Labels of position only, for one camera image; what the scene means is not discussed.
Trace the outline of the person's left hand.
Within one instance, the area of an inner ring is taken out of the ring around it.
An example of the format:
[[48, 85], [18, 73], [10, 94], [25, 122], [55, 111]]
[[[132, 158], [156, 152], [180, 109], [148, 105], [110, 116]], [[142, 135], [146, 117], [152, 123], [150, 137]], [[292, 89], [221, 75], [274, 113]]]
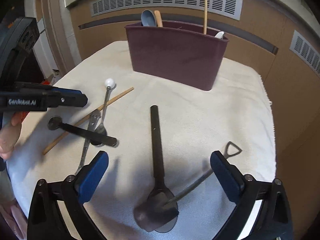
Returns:
[[8, 160], [20, 137], [23, 113], [16, 112], [1, 129], [1, 158]]

